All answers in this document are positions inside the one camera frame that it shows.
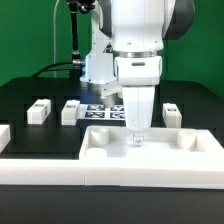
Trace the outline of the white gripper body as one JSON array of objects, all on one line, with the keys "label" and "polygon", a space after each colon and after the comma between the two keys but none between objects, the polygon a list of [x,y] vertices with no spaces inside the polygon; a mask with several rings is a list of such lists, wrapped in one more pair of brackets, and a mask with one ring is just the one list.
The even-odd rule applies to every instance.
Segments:
[{"label": "white gripper body", "polygon": [[122,88],[126,127],[132,132],[147,132],[152,122],[155,86],[162,73],[162,57],[116,57],[114,68]]}]

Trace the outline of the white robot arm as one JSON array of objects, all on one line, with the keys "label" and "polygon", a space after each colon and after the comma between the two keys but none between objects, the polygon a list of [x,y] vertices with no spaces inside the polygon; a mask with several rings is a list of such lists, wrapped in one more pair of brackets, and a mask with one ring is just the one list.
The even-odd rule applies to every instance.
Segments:
[{"label": "white robot arm", "polygon": [[193,0],[78,0],[91,14],[92,47],[80,78],[111,106],[123,99],[125,123],[140,145],[151,127],[165,40],[177,40],[194,21]]}]

